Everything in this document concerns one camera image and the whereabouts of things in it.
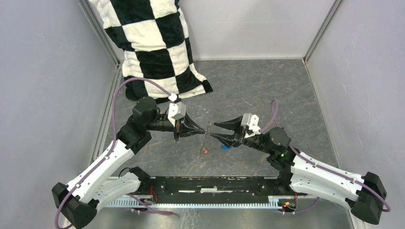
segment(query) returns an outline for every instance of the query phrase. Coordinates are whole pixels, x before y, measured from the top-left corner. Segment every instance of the black and white checkered cushion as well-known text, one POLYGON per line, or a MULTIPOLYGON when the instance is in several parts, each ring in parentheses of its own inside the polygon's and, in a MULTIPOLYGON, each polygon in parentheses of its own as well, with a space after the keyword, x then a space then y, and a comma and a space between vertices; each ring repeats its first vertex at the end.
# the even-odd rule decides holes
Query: black and white checkered cushion
MULTIPOLYGON (((99 11, 109 37, 124 50, 124 77, 152 79, 180 98, 213 91, 207 79, 194 67, 188 28, 179 0, 90 2, 99 11)), ((167 97, 148 82, 134 81, 127 86, 127 98, 132 100, 146 95, 167 97)))

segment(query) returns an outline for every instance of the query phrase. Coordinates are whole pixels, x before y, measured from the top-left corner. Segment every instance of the purple cable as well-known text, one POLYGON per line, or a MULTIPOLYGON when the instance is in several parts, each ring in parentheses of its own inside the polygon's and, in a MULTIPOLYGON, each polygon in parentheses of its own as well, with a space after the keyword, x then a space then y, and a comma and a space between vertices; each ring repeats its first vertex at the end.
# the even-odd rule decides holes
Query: purple cable
MULTIPOLYGON (((271 117, 270 122, 268 122, 267 125, 266 125, 263 129, 261 129, 261 132, 262 132, 262 133, 265 132, 265 131, 269 128, 269 126, 273 123, 273 121, 275 122, 276 126, 278 126, 278 122, 277 122, 277 120, 276 120, 277 113, 278 113, 278 101, 277 101, 277 99, 273 99, 273 100, 271 101, 271 112, 273 113, 273 116, 271 117)), ((297 151, 295 150, 295 148, 294 148, 291 144, 289 145, 289 147, 291 148, 291 150, 292 150, 299 158, 301 158, 301 159, 304 160, 305 162, 309 163, 310 165, 315 166, 315 162, 312 162, 312 161, 306 159, 303 155, 301 155, 299 152, 297 152, 297 151)), ((316 167, 318 167, 318 168, 320 168, 320 169, 322 169, 322 170, 324 170, 324 171, 327 171, 327 172, 329 172, 329 173, 332 173, 332 174, 334 174, 334 175, 337 175, 337 176, 339 176, 339 177, 342 177, 342 178, 344 178, 344 179, 346 179, 346 180, 349 180, 349 181, 351 181, 351 182, 353 182, 353 183, 356 183, 356 184, 362 186, 363 188, 365 188, 365 189, 367 189, 368 191, 370 191, 373 195, 375 195, 375 196, 385 205, 385 207, 387 207, 387 209, 383 209, 383 210, 382 210, 383 212, 390 212, 390 211, 391 211, 391 207, 388 205, 388 203, 387 203, 376 191, 372 190, 370 187, 368 187, 367 185, 363 184, 362 182, 357 181, 357 180, 355 180, 354 178, 350 178, 350 177, 348 177, 348 176, 346 176, 346 175, 344 175, 344 174, 335 172, 335 171, 333 171, 333 170, 331 170, 331 169, 328 169, 328 168, 326 168, 326 167, 324 167, 324 166, 317 165, 316 167)), ((309 207, 306 208, 306 209, 297 211, 297 212, 295 212, 295 214, 300 213, 300 212, 304 212, 304 211, 307 211, 307 210, 310 209, 310 208, 313 208, 313 207, 318 203, 318 201, 319 201, 319 198, 317 198, 317 200, 316 200, 311 206, 309 206, 309 207)))
POLYGON ((146 207, 147 209, 152 211, 152 212, 141 211, 141 212, 139 212, 140 214, 159 214, 159 215, 164 215, 164 216, 174 215, 174 212, 171 212, 171 211, 156 211, 155 209, 146 205, 144 202, 140 201, 140 199, 138 199, 136 196, 134 196, 132 194, 127 194, 127 196, 134 198, 136 201, 138 201, 138 203, 140 203, 141 205, 143 205, 144 207, 146 207))
POLYGON ((263 128, 260 130, 261 133, 265 133, 266 130, 267 130, 267 129, 270 127, 270 125, 273 123, 273 121, 274 121, 274 123, 276 124, 276 126, 278 126, 278 122, 277 122, 277 119, 276 119, 277 113, 278 113, 278 101, 277 101, 277 99, 271 100, 270 104, 271 104, 271 113, 273 113, 273 116, 271 116, 271 119, 270 119, 270 121, 267 123, 267 125, 266 125, 265 127, 263 127, 263 128))
MULTIPOLYGON (((109 152, 106 154, 106 156, 110 156, 110 154, 113 152, 115 145, 117 143, 117 125, 115 122, 115 102, 117 101, 117 97, 118 97, 118 93, 121 90, 121 88, 126 85, 127 83, 131 82, 131 81, 135 81, 135 80, 142 80, 142 81, 146 81, 149 82, 151 84, 153 84, 154 86, 156 86, 157 88, 161 89, 165 94, 167 94, 168 96, 170 96, 170 92, 168 92, 166 89, 164 89, 163 87, 161 87, 159 84, 153 82, 150 79, 145 79, 145 78, 138 78, 138 77, 134 77, 134 78, 130 78, 128 80, 125 80, 124 82, 122 82, 122 84, 119 85, 118 89, 114 92, 114 96, 113 96, 113 103, 112 103, 112 121, 113 121, 113 143, 111 145, 111 148, 109 150, 109 152)), ((88 173, 86 173, 77 184, 82 184, 84 180, 86 180, 86 178, 88 178, 88 176, 90 176, 90 174, 92 174, 104 161, 105 161, 105 157, 102 158, 92 169, 90 169, 90 171, 88 171, 88 173)), ((61 214, 62 211, 62 207, 64 206, 64 204, 66 203, 67 199, 69 198, 69 196, 71 194, 73 194, 73 192, 77 189, 77 187, 73 187, 72 190, 70 190, 70 192, 63 198, 61 204, 58 207, 58 210, 56 212, 56 216, 54 219, 54 224, 55 224, 55 228, 56 229, 69 229, 73 226, 73 224, 70 224, 69 226, 65 227, 65 228, 61 228, 59 226, 58 223, 58 219, 59 219, 59 215, 61 214)))

